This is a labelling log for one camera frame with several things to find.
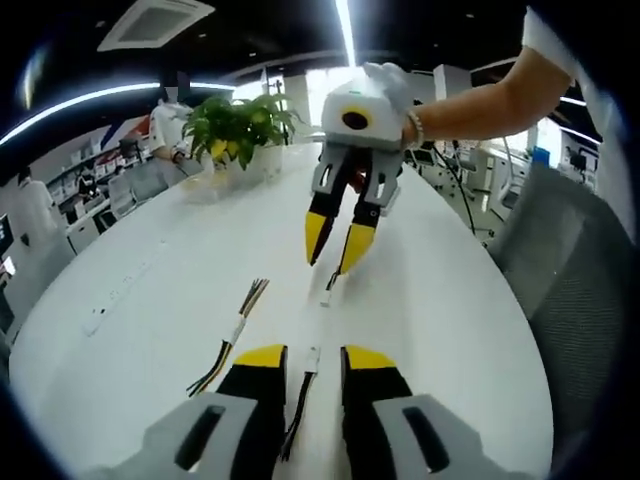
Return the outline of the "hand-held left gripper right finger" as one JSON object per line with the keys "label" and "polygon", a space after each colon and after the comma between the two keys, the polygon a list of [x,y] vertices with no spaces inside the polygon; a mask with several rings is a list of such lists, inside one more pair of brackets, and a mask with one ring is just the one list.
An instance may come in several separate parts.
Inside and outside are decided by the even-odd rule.
{"label": "hand-held left gripper right finger", "polygon": [[479,433],[415,394],[388,356],[341,348],[342,437],[353,479],[530,479],[483,451]]}

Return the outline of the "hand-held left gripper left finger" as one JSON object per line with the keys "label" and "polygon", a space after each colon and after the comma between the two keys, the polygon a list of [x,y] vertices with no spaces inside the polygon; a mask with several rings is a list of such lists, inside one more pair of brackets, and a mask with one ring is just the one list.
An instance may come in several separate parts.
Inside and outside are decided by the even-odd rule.
{"label": "hand-held left gripper left finger", "polygon": [[89,479],[270,479],[285,436],[287,347],[240,355],[214,392],[149,426],[141,448]]}

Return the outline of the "person's right hand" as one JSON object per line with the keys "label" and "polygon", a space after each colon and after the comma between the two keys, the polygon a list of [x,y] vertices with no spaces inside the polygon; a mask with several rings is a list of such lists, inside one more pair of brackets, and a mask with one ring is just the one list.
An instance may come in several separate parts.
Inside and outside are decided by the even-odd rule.
{"label": "person's right hand", "polygon": [[406,80],[406,72],[390,62],[383,64],[367,62],[363,65],[363,70],[380,86],[399,117],[402,120],[408,120],[414,106],[414,97]]}

